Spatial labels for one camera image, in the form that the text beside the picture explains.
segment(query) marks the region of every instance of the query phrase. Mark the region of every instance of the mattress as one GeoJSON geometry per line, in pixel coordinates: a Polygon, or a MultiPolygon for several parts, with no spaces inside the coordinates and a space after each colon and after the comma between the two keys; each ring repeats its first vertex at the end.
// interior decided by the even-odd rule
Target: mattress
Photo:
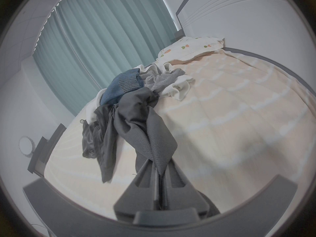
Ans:
{"type": "MultiPolygon", "coordinates": [[[[155,111],[194,187],[225,212],[281,174],[299,184],[294,208],[314,175],[315,97],[275,65],[222,49],[172,68],[195,81],[183,101],[160,98],[155,111]]],[[[81,119],[85,108],[58,141],[45,178],[82,207],[116,219],[113,205],[136,174],[135,150],[118,138],[113,179],[103,184],[97,160],[82,157],[81,119]]]]}

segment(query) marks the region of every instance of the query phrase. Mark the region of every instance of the curtain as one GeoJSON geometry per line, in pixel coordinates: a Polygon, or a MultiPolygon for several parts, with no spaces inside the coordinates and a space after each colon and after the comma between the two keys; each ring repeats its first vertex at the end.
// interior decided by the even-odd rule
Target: curtain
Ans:
{"type": "Polygon", "coordinates": [[[52,91],[77,115],[119,73],[155,61],[175,32],[163,0],[61,0],[33,56],[52,91]]]}

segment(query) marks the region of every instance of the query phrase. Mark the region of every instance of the round white object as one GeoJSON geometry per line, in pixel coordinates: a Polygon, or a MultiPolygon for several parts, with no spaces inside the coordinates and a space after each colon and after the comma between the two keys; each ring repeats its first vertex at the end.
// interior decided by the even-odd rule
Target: round white object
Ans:
{"type": "Polygon", "coordinates": [[[30,156],[33,153],[33,142],[29,137],[23,136],[19,141],[19,148],[22,154],[30,156]]]}

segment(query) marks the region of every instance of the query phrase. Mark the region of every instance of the patterned pillow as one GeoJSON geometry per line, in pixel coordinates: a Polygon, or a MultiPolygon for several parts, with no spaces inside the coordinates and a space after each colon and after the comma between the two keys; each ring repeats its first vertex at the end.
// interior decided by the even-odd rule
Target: patterned pillow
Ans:
{"type": "Polygon", "coordinates": [[[183,64],[195,57],[223,48],[223,46],[222,39],[213,37],[182,37],[159,52],[157,63],[183,64]]]}

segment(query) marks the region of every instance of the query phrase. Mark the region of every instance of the round white lamp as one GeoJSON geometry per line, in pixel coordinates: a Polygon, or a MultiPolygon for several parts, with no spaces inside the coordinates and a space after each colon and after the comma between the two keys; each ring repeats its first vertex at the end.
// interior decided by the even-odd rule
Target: round white lamp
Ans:
{"type": "Polygon", "coordinates": [[[31,140],[29,137],[22,136],[19,140],[19,148],[23,155],[31,158],[35,149],[35,145],[33,140],[31,140]]]}

